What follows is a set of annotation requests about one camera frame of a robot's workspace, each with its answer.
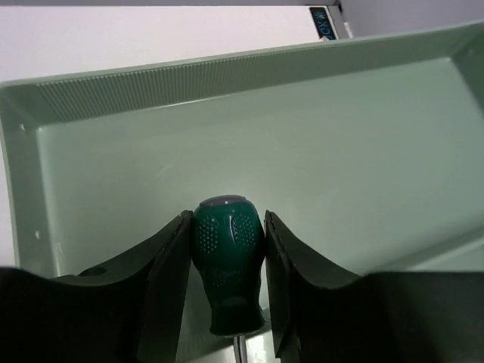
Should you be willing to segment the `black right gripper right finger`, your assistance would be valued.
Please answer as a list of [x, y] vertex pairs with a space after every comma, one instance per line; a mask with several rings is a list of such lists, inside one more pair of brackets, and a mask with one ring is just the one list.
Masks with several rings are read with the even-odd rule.
[[275, 355], [282, 362], [481, 362], [480, 272], [360, 276], [265, 214]]

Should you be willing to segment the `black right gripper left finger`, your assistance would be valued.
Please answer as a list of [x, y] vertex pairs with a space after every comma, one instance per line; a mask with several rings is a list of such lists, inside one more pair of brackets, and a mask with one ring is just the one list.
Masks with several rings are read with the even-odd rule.
[[173, 362], [192, 214], [78, 275], [1, 270], [3, 362]]

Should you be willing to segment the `stubby green screwdriver front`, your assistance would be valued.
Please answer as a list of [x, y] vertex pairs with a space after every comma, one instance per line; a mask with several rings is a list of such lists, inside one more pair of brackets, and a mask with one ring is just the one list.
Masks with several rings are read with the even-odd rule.
[[240, 195], [200, 202], [191, 220], [191, 259], [211, 309], [209, 331], [234, 341], [236, 362], [247, 361], [247, 334], [264, 326], [259, 304], [265, 234], [255, 206]]

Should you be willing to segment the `mint green plastic toolbox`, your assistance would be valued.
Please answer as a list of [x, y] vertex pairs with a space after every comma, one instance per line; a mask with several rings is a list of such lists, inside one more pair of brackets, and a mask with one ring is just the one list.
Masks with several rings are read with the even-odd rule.
[[[13, 267], [78, 275], [240, 195], [344, 269], [483, 275], [483, 24], [1, 86]], [[173, 362], [235, 362], [190, 269]], [[282, 362], [264, 326], [251, 362]]]

